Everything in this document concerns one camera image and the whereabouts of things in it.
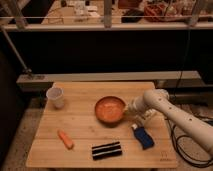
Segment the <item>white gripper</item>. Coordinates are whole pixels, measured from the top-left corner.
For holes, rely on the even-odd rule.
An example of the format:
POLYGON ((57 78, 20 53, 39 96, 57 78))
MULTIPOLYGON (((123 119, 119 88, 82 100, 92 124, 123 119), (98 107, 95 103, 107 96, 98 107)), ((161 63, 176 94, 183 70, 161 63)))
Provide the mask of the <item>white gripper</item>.
POLYGON ((131 102, 129 102, 125 109, 125 114, 132 114, 132 115, 143 115, 148 110, 147 105, 145 104, 142 97, 136 97, 131 102))

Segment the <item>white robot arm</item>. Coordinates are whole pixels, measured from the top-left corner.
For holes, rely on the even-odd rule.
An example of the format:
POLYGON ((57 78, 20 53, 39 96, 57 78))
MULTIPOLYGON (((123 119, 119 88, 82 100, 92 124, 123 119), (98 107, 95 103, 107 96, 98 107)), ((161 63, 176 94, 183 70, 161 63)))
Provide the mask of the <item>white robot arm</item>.
POLYGON ((128 113, 139 115, 150 109, 161 112, 213 157, 213 126, 170 103, 166 90, 145 90, 126 107, 128 113))

